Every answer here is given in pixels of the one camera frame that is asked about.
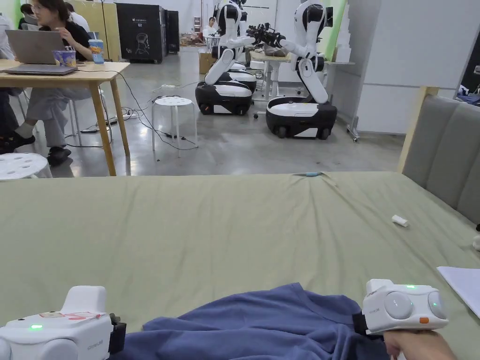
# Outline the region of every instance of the mattress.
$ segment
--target mattress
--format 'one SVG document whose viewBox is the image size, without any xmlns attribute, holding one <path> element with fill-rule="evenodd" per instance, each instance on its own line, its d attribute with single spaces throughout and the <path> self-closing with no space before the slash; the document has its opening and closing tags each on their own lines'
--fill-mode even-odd
<svg viewBox="0 0 480 360">
<path fill-rule="evenodd" d="M 361 304 L 366 282 L 438 288 L 440 332 L 477 360 L 478 318 L 437 266 L 480 267 L 473 224 L 390 172 L 18 180 L 0 184 L 0 324 L 102 285 L 128 331 L 230 294 L 300 282 Z M 406 218 L 409 228 L 392 223 Z"/>
</svg>

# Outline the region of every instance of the hand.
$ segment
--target hand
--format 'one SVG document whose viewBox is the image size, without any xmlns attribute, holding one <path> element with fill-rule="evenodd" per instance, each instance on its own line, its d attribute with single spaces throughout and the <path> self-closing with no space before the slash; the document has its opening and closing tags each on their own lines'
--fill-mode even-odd
<svg viewBox="0 0 480 360">
<path fill-rule="evenodd" d="M 57 30 L 60 33 L 60 37 L 66 40 L 71 46 L 74 46 L 74 44 L 76 44 L 76 41 L 73 39 L 73 36 L 70 34 L 70 31 L 68 31 L 64 27 L 57 27 L 55 30 Z"/>
<path fill-rule="evenodd" d="M 403 352 L 407 360 L 456 360 L 445 339 L 434 331 L 387 331 L 384 339 L 394 359 Z"/>
</svg>

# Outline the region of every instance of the paper cup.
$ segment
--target paper cup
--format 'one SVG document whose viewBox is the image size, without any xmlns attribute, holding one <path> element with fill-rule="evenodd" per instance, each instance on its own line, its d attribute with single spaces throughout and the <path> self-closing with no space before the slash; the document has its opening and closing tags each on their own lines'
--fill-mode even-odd
<svg viewBox="0 0 480 360">
<path fill-rule="evenodd" d="M 70 68 L 75 68 L 77 66 L 77 58 L 75 51 L 55 50 L 53 51 L 53 57 L 55 58 L 55 62 L 59 66 L 68 66 Z"/>
<path fill-rule="evenodd" d="M 90 44 L 90 50 L 93 54 L 93 62 L 95 64 L 103 64 L 105 63 L 105 59 L 103 58 L 103 41 L 102 40 L 88 40 Z"/>
</svg>

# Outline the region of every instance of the white controller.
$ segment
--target white controller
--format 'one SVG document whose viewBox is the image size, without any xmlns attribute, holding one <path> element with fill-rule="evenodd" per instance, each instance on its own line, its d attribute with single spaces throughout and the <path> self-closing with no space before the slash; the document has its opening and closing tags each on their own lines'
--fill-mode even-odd
<svg viewBox="0 0 480 360">
<path fill-rule="evenodd" d="M 110 315 L 104 287 L 71 288 L 59 312 L 10 321 L 0 328 L 0 360 L 105 360 Z"/>
<path fill-rule="evenodd" d="M 448 324 L 440 292 L 426 285 L 394 285 L 373 279 L 367 284 L 363 315 L 367 334 L 388 330 L 435 330 Z"/>
</svg>

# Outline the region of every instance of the person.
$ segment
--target person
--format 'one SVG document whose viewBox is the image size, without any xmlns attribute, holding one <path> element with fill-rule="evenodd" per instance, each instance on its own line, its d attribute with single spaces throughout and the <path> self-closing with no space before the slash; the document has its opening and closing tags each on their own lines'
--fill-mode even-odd
<svg viewBox="0 0 480 360">
<path fill-rule="evenodd" d="M 30 4 L 23 4 L 22 6 L 20 6 L 20 12 L 24 15 L 24 16 L 34 16 L 33 15 L 33 10 L 32 10 L 32 5 Z M 23 30 L 22 28 L 22 25 L 23 24 L 26 24 L 27 21 L 25 20 L 25 18 L 21 18 L 19 23 L 18 23 L 18 30 Z"/>
<path fill-rule="evenodd" d="M 394 359 L 403 353 L 407 360 L 456 360 L 445 339 L 435 331 L 387 331 L 384 339 Z"/>
<path fill-rule="evenodd" d="M 211 17 L 208 21 L 208 26 L 204 29 L 204 36 L 214 36 L 216 34 L 215 26 L 215 18 Z"/>
<path fill-rule="evenodd" d="M 67 6 L 68 13 L 70 14 L 70 17 L 72 18 L 72 21 L 76 23 L 77 25 L 80 25 L 82 28 L 85 29 L 86 32 L 90 32 L 90 27 L 88 26 L 87 20 L 80 14 L 77 14 L 75 12 L 75 8 L 73 7 L 72 4 L 69 2 L 66 2 L 65 5 Z"/>
<path fill-rule="evenodd" d="M 10 49 L 6 30 L 12 29 L 12 23 L 5 15 L 0 14 L 0 59 L 13 60 L 14 55 Z M 17 96 L 21 89 L 0 88 L 0 134 L 11 133 L 18 128 L 17 117 L 10 106 L 10 95 Z M 0 154 L 10 152 L 9 149 L 0 147 Z"/>
<path fill-rule="evenodd" d="M 69 15 L 63 0 L 33 0 L 33 10 L 41 26 L 41 31 L 58 31 L 65 46 L 76 51 L 78 61 L 92 61 L 88 36 L 81 26 L 68 21 Z M 63 111 L 70 100 L 85 100 L 91 93 L 85 88 L 34 88 L 30 96 L 26 121 L 13 133 L 7 134 L 8 145 L 0 139 L 0 147 L 15 149 L 35 142 L 33 129 L 42 120 L 45 127 L 47 146 L 50 148 L 48 161 L 52 166 L 62 164 L 72 153 L 66 149 L 65 125 L 67 119 Z"/>
</svg>

